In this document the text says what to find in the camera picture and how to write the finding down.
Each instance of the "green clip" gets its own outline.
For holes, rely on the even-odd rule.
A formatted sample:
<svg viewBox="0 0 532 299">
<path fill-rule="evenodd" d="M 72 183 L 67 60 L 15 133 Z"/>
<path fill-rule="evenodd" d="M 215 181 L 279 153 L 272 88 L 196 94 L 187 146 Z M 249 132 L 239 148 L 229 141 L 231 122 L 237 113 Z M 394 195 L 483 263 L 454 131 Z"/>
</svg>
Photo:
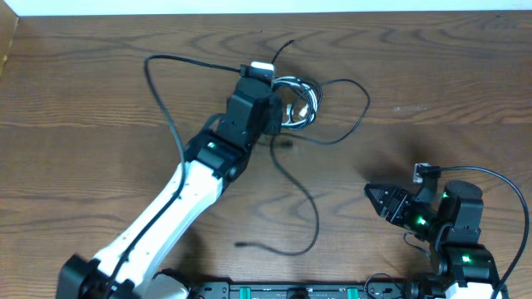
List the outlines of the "green clip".
<svg viewBox="0 0 532 299">
<path fill-rule="evenodd" d="M 358 299 L 358 289 L 357 288 L 348 288 L 347 289 L 347 299 Z"/>
<path fill-rule="evenodd" d="M 251 288 L 250 287 L 240 288 L 240 299 L 251 299 Z"/>
</svg>

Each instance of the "white wall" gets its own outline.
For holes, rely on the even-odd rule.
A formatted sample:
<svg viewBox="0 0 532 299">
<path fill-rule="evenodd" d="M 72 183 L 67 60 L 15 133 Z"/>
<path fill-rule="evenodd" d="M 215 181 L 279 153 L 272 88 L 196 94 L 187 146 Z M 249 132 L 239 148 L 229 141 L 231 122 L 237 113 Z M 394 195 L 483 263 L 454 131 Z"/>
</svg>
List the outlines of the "white wall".
<svg viewBox="0 0 532 299">
<path fill-rule="evenodd" d="M 532 9 L 532 0 L 4 0 L 19 16 Z"/>
</svg>

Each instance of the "white cable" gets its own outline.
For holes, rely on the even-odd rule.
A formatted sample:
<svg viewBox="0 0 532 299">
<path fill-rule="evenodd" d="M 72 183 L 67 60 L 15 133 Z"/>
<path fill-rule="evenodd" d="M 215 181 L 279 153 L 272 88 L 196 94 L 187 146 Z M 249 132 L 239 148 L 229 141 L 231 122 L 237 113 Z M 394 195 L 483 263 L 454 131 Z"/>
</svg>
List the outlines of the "white cable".
<svg viewBox="0 0 532 299">
<path fill-rule="evenodd" d="M 310 96 L 310 99 L 311 99 L 311 104 L 313 106 L 313 110 L 314 111 L 318 111 L 318 96 L 316 95 L 316 91 L 314 89 L 311 89 L 308 84 L 305 84 L 305 83 L 302 83 L 298 78 L 294 77 L 294 76 L 281 76 L 281 77 L 278 77 L 278 78 L 275 78 L 273 80 L 273 84 L 285 84 L 285 85 L 288 85 L 288 86 L 291 86 L 293 88 L 296 88 L 296 89 L 299 89 L 301 92 L 305 92 L 307 90 L 310 90 L 308 91 L 308 95 Z M 281 124 L 282 127 L 284 128 L 291 128 L 291 127 L 296 127 L 296 126 L 299 126 L 303 123 L 305 123 L 307 120 L 300 120 L 300 121 L 297 121 L 297 122 L 293 122 L 293 115 L 290 115 L 290 105 L 287 107 L 287 116 L 288 116 L 288 120 L 286 122 L 283 122 Z M 307 115 L 308 113 L 308 110 L 310 109 L 310 107 L 308 106 L 308 103 L 299 111 L 299 116 L 300 117 L 305 117 L 305 115 Z M 314 120 L 314 114 L 310 114 L 309 118 L 310 118 L 310 121 L 312 122 Z"/>
</svg>

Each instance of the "wooden tabletop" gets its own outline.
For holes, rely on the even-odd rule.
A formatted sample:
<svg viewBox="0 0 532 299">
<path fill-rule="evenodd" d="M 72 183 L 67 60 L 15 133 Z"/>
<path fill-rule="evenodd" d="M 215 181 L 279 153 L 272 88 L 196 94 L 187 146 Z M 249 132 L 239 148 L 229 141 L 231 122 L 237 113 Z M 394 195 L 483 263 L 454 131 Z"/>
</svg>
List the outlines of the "wooden tabletop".
<svg viewBox="0 0 532 299">
<path fill-rule="evenodd" d="M 312 209 L 256 146 L 249 167 L 190 227 L 163 263 L 190 277 L 234 281 L 365 281 L 407 277 L 428 260 L 379 218 L 368 181 L 404 184 L 415 162 L 478 165 L 507 175 L 532 204 L 530 12 L 23 17 L 0 81 L 0 297 L 53 297 L 75 252 L 91 258 L 155 198 L 180 162 L 143 77 L 143 58 L 168 52 L 238 67 L 269 61 L 287 40 L 278 75 L 351 78 L 372 95 L 367 118 L 334 146 L 278 148 L 315 196 L 314 249 L 281 257 L 236 241 L 305 248 Z M 184 140 L 238 77 L 154 62 L 160 94 Z M 363 94 L 324 88 L 318 120 L 301 135 L 331 140 L 360 115 Z M 481 173 L 446 174 L 484 190 L 484 243 L 502 276 L 522 238 L 512 190 Z M 532 252 L 508 281 L 532 297 Z"/>
</svg>

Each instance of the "green led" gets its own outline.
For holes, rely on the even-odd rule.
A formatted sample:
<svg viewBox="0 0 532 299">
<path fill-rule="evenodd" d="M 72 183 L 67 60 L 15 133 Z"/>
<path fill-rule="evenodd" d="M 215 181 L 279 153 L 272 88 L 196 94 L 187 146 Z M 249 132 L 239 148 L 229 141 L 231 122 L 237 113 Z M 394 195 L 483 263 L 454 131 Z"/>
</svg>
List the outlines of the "green led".
<svg viewBox="0 0 532 299">
<path fill-rule="evenodd" d="M 420 217 L 417 219 L 417 224 L 425 225 L 425 224 L 426 224 L 426 220 L 423 219 L 422 216 L 420 216 Z"/>
</svg>

